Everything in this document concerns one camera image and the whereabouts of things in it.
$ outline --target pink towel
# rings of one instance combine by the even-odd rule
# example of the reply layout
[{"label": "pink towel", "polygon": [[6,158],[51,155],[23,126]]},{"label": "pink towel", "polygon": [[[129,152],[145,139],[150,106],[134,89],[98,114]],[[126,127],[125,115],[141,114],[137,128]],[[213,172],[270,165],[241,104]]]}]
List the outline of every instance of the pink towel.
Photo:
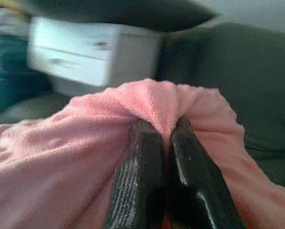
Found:
[{"label": "pink towel", "polygon": [[182,116],[221,169],[247,227],[285,228],[285,188],[245,151],[244,129],[219,92],[144,80],[76,97],[44,120],[0,125],[0,229],[100,229],[129,127],[149,121],[167,149]]}]

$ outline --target pink fabric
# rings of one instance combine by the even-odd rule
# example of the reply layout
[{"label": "pink fabric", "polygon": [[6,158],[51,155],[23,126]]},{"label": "pink fabric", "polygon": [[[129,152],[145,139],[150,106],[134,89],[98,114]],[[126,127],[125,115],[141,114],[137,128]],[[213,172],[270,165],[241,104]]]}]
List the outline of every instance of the pink fabric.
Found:
[{"label": "pink fabric", "polygon": [[0,125],[0,229],[100,229],[112,174],[143,118],[168,148],[181,116],[220,167],[249,228],[285,228],[285,188],[244,149],[244,129],[217,90],[144,80],[76,97],[45,120]]}]

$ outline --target fleece blanket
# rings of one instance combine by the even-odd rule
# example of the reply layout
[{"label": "fleece blanket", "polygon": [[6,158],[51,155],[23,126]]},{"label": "fleece blanket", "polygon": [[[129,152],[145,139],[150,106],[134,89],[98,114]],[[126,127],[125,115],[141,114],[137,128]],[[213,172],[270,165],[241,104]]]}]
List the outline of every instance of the fleece blanket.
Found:
[{"label": "fleece blanket", "polygon": [[221,169],[246,226],[285,228],[285,188],[248,155],[244,129],[220,93],[148,79],[75,97],[47,119],[0,125],[0,229],[102,228],[129,127],[150,122],[168,156],[182,116]]}]

